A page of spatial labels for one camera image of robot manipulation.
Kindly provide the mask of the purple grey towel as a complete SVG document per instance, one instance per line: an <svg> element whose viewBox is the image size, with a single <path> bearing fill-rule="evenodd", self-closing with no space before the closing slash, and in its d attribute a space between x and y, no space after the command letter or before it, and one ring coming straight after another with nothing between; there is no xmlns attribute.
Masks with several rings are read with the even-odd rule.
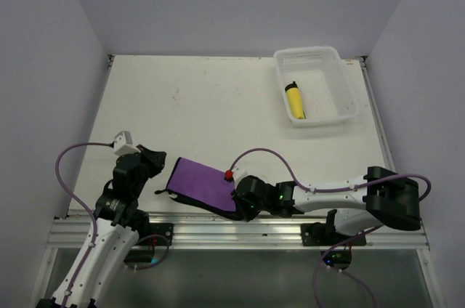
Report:
<svg viewBox="0 0 465 308"><path fill-rule="evenodd" d="M166 193L178 203L233 221L244 221L243 211L232 199L234 189L235 185L225 180L223 171L180 157L165 188L155 191L155 194Z"/></svg>

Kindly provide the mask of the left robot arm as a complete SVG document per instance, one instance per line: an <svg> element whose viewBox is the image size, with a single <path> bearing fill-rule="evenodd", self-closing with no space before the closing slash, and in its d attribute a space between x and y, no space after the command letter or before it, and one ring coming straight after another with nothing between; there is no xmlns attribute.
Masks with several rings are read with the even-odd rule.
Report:
<svg viewBox="0 0 465 308"><path fill-rule="evenodd" d="M85 209L91 225L67 275L52 296L40 299L37 307L98 307L134 246L170 247L169 238L162 232L153 232L148 213L138 208L145 184L163 171L165 162L165 152L142 145L120 154L94 209L68 187L63 188Z"/></svg>

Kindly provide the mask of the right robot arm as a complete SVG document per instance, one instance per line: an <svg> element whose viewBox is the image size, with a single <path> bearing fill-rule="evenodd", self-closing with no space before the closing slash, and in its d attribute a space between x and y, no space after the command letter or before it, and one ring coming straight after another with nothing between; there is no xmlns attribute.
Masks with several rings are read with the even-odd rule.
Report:
<svg viewBox="0 0 465 308"><path fill-rule="evenodd" d="M417 231L421 227L418 183L382 167L372 166L366 174L342 182L309 185L295 180L271 185L239 168L225 176L234 184L232 199L245 219L263 211L290 218L326 210L323 234L335 245L368 228Z"/></svg>

